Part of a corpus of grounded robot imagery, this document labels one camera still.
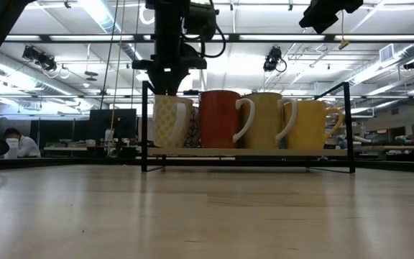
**mug rack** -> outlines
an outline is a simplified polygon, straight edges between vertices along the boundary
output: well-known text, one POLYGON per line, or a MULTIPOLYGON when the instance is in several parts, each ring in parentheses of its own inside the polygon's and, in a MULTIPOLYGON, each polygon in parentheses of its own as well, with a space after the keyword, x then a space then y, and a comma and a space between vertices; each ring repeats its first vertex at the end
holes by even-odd
POLYGON ((148 148, 148 89, 151 84, 143 82, 142 89, 142 172, 164 168, 165 166, 262 166, 262 167, 306 167, 335 171, 329 168, 348 168, 341 173, 355 173, 354 146, 351 120, 351 100, 349 83, 343 82, 314 100, 322 98, 342 88, 344 92, 344 121, 346 124, 346 150, 253 150, 224 148, 148 148))

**red mug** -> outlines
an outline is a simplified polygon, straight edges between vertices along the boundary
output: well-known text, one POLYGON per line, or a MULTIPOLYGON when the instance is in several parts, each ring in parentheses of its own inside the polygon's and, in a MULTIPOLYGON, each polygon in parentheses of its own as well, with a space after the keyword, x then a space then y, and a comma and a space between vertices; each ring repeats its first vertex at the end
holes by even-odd
POLYGON ((201 94, 201 147, 236 148, 239 140, 252 125, 255 104, 234 91, 206 91, 201 94), (249 104, 250 113, 244 127, 240 129, 239 109, 249 104))

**mug handle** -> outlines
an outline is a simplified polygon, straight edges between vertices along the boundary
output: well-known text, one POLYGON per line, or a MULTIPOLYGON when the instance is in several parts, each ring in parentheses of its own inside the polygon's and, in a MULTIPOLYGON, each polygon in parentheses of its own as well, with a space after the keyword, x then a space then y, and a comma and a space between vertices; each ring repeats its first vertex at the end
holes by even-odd
POLYGON ((337 113, 338 114, 338 121, 336 122, 335 126, 329 133, 326 133, 323 136, 323 142, 327 141, 327 139, 341 126, 341 123, 344 121, 344 115, 343 113, 337 109, 337 108, 328 108, 325 110, 325 116, 327 116, 330 113, 337 113))
POLYGON ((296 101, 293 100, 293 99, 284 98, 284 99, 279 100, 277 102, 277 108, 282 111, 284 109, 284 104, 286 104, 286 103, 292 104, 292 116, 290 116, 290 121, 288 121, 288 123, 287 123, 287 125, 285 125, 284 129, 279 134, 276 135, 276 142, 281 141, 281 139, 283 137, 285 137, 286 134, 290 131, 290 129, 295 124, 296 116, 298 114, 298 106, 296 104, 296 101))
POLYGON ((182 103, 175 104, 175 123, 172 128, 172 133, 170 134, 169 138, 171 140, 176 140, 180 137, 181 132, 183 131, 183 124, 185 123, 186 119, 186 105, 182 103))
POLYGON ((233 142, 235 143, 237 140, 239 140, 245 132, 252 126, 253 119, 255 118, 255 104, 252 100, 248 98, 243 98, 236 100, 236 109, 240 109, 242 105, 249 104, 250 105, 250 112, 249 117, 247 118, 247 122, 245 122, 244 127, 239 131, 237 134, 234 134, 233 136, 233 142))

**person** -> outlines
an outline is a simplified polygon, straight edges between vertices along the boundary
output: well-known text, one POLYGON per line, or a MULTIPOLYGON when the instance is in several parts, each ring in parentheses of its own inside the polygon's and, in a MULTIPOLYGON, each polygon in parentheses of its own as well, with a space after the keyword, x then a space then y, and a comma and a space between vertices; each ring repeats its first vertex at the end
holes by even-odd
POLYGON ((19 158, 40 158, 41 152, 36 142, 31 137, 26 137, 16 128, 6 129, 4 132, 6 138, 15 138, 19 140, 19 150, 17 156, 19 158))

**white mug handle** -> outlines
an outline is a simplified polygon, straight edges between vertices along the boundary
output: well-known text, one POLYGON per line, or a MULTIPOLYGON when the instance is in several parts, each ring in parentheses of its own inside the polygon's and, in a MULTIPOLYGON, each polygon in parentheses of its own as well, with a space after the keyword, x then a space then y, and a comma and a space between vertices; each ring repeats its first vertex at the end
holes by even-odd
POLYGON ((247 122, 245 122, 244 127, 241 129, 241 131, 237 132, 237 134, 234 134, 233 136, 233 142, 235 143, 237 140, 239 140, 242 136, 244 136, 245 132, 252 126, 253 119, 255 118, 255 104, 252 100, 248 98, 243 98, 236 100, 236 109, 240 109, 242 105, 249 104, 250 105, 250 112, 249 117, 247 118, 247 122))
POLYGON ((282 111, 284 109, 284 104, 290 103, 292 104, 292 116, 290 117, 290 121, 288 121, 288 124, 285 125, 284 129, 276 135, 276 142, 281 141, 283 137, 286 136, 286 134, 290 131, 290 129, 293 127, 296 121, 296 116, 298 114, 298 107, 296 105, 296 101, 293 99, 284 98, 277 102, 277 108, 282 111))
POLYGON ((186 105, 182 103, 176 103, 175 106, 175 123, 172 128, 172 133, 169 138, 171 140, 177 140, 180 137, 180 134, 183 131, 183 125, 185 124, 186 119, 186 105))

